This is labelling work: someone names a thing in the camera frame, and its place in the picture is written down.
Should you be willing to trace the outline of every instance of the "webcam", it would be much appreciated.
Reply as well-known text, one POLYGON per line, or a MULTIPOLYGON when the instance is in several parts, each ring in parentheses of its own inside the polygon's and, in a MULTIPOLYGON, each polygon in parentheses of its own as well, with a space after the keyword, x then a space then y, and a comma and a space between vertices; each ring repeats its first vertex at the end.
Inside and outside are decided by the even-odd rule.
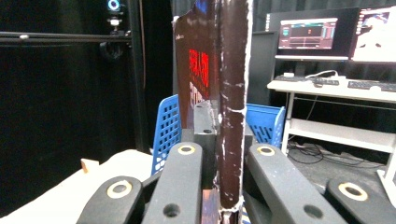
POLYGON ((115 15, 122 14, 121 1, 120 0, 107 0, 107 10, 110 12, 110 14, 115 14, 115 15))

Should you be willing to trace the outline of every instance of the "metal ring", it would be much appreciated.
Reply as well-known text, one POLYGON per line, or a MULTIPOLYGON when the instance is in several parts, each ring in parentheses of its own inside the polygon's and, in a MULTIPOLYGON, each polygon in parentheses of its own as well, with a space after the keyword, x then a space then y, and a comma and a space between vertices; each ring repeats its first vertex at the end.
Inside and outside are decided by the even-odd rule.
POLYGON ((272 148, 270 148, 270 147, 258 147, 257 151, 260 154, 262 154, 263 156, 274 156, 275 155, 275 151, 272 148), (262 151, 262 149, 269 149, 270 151, 269 152, 264 152, 264 151, 262 151))
POLYGON ((356 201, 363 202, 369 198, 369 195, 367 194, 367 192, 364 189, 362 189, 361 187, 357 186, 356 184, 352 184, 350 182, 340 184, 338 186, 338 189, 345 196, 347 196, 350 199, 356 200, 356 201), (359 195, 353 194, 353 193, 349 192, 347 189, 354 189, 359 193, 359 195))
POLYGON ((108 195, 108 197, 110 197, 112 199, 119 199, 119 198, 122 198, 122 197, 128 195, 131 192, 131 190, 132 190, 132 184, 126 180, 121 180, 119 182, 112 184, 107 189, 107 195, 108 195), (116 191, 114 191, 114 188, 116 186, 124 186, 125 190, 123 190, 122 192, 116 192, 116 191))
POLYGON ((181 155, 190 155, 192 153, 194 153, 195 151, 195 147, 192 146, 181 146, 177 149, 178 153, 180 153, 181 155), (189 148, 190 150, 188 151, 183 151, 183 148, 189 148))

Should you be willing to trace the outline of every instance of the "white table surface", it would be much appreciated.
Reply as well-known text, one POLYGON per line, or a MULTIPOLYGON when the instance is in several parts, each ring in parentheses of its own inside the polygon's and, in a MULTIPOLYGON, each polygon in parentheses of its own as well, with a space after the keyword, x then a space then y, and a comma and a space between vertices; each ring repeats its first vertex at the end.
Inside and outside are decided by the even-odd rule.
POLYGON ((76 223, 85 204, 108 179, 127 175, 144 181, 151 174, 152 156, 128 149, 112 156, 93 171, 81 170, 6 217, 5 223, 76 223))

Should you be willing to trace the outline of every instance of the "cable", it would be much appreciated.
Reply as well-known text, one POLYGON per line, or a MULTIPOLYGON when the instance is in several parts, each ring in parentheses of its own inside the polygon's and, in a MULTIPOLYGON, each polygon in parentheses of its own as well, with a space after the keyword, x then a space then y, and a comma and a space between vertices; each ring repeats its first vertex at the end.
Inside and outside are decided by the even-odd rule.
POLYGON ((323 75, 323 74, 326 74, 326 73, 330 73, 330 72, 334 72, 334 76, 335 76, 335 77, 338 77, 338 72, 335 71, 335 70, 327 70, 327 71, 319 72, 319 73, 316 73, 316 74, 308 75, 308 76, 305 76, 305 77, 306 77, 306 78, 309 78, 309 77, 318 77, 318 76, 320 76, 320 75, 323 75))
POLYGON ((333 163, 337 163, 340 165, 344 165, 344 166, 349 166, 349 167, 355 167, 355 168, 361 168, 361 169, 374 169, 374 168, 378 168, 378 167, 383 167, 385 165, 374 165, 374 166, 370 166, 370 167, 366 167, 366 166, 360 166, 363 163, 369 163, 369 164, 374 164, 371 161, 367 161, 367 157, 364 159, 358 159, 358 158, 349 158, 349 157, 343 157, 343 156, 339 156, 339 155, 335 155, 333 153, 323 153, 320 148, 318 148, 317 145, 314 145, 315 147, 304 147, 304 146, 299 146, 297 143, 294 143, 293 145, 289 145, 288 149, 289 150, 299 150, 302 154, 305 154, 307 156, 312 156, 315 158, 318 158, 318 161, 312 161, 312 162, 305 162, 305 161, 299 161, 296 158, 292 157, 290 154, 288 155, 292 160, 297 161, 299 163, 302 164, 314 164, 314 163, 318 163, 320 161, 329 161, 329 162, 333 162, 333 163), (346 162, 346 161, 338 161, 335 160, 333 158, 339 158, 339 159, 343 159, 343 160, 350 160, 350 161, 356 161, 356 162, 346 162))

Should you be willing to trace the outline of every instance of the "black backdrop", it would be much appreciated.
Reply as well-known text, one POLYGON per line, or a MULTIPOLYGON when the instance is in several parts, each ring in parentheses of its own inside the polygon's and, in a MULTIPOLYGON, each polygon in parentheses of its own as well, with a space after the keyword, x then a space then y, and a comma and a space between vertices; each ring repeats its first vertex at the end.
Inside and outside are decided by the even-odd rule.
MULTIPOLYGON (((172 94, 172 11, 143 2, 150 143, 157 106, 172 94)), ((106 0, 0 2, 0 32, 108 35, 108 18, 106 0)), ((136 148, 128 52, 109 62, 98 43, 0 43, 0 217, 80 169, 81 158, 136 148)))

